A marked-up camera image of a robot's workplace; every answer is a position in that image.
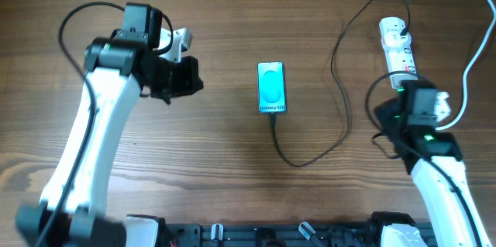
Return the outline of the teal screen smartphone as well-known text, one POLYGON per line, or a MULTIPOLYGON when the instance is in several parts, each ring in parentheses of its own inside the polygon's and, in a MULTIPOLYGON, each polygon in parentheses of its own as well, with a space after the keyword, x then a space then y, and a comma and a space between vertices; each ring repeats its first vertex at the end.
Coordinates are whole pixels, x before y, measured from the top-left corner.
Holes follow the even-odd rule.
POLYGON ((260 113, 286 111, 284 65, 282 62, 257 64, 258 105, 260 113))

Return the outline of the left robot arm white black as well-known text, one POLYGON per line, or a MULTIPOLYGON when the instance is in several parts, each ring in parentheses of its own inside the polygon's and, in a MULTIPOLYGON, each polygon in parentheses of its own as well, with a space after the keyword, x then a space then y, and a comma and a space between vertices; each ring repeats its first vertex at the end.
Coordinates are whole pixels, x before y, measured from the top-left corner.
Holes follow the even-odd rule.
POLYGON ((105 216, 116 150, 134 105, 149 96, 170 102, 204 84, 188 55, 191 33, 174 29, 159 9, 128 3, 111 36, 98 37, 77 66, 83 91, 64 152, 37 206, 19 207, 15 226, 29 246, 175 246, 163 218, 105 216))

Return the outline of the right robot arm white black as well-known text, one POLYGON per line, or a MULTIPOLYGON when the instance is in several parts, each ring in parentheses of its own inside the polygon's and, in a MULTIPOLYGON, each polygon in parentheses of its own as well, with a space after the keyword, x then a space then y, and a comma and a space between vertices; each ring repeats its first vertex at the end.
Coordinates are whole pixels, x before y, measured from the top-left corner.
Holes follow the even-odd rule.
POLYGON ((429 81, 402 81, 397 96, 374 109, 380 134, 421 194, 437 245, 490 246, 461 149, 453 134, 436 129, 438 94, 429 81))

